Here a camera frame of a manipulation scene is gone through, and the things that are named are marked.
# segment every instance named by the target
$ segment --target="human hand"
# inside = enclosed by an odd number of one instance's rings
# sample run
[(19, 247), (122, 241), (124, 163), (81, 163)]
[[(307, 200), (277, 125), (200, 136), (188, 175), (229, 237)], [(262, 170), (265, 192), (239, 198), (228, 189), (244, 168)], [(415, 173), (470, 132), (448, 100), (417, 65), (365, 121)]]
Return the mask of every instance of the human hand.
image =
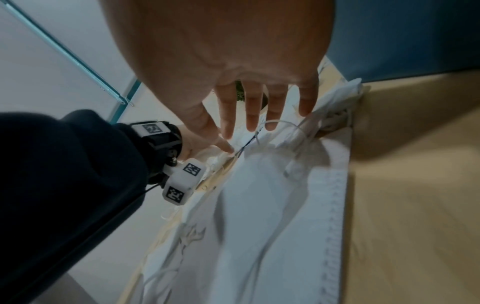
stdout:
[[(300, 88), (306, 116), (318, 95), (317, 67), (333, 27), (333, 0), (100, 0), (122, 54), (155, 96), (210, 143), (219, 129), (202, 100), (215, 90), (220, 129), (232, 137), (240, 79), (246, 126), (280, 118), (288, 84)], [(274, 129), (276, 124), (265, 128)]]
[(181, 152), (177, 157), (178, 160), (187, 160), (195, 157), (201, 150), (210, 147), (211, 145), (219, 147), (222, 151), (227, 153), (233, 153), (233, 147), (223, 138), (219, 137), (215, 143), (207, 141), (192, 131), (190, 131), (185, 125), (177, 126), (181, 134)]

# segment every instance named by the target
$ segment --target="blue panel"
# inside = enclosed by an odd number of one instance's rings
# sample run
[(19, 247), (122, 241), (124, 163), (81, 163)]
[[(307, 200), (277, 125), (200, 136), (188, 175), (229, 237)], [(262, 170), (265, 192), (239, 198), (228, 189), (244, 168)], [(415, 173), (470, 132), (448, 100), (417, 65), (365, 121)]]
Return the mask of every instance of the blue panel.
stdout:
[(327, 56), (348, 80), (480, 68), (480, 1), (336, 0)]

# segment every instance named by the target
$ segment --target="light wood tabletop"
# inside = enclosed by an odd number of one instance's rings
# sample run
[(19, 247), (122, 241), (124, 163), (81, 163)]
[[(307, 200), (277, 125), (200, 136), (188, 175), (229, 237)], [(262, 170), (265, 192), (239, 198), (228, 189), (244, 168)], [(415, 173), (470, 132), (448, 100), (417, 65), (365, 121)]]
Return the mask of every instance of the light wood tabletop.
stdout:
[(480, 302), (480, 71), (366, 84), (343, 303)]

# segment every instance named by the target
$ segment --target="black sleeve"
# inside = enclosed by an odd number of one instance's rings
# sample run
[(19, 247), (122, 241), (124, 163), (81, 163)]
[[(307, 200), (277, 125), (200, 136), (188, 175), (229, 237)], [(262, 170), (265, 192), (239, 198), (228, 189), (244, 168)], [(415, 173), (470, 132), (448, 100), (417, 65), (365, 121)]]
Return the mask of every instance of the black sleeve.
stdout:
[(0, 303), (26, 303), (140, 207), (150, 160), (90, 110), (0, 114), (0, 145)]

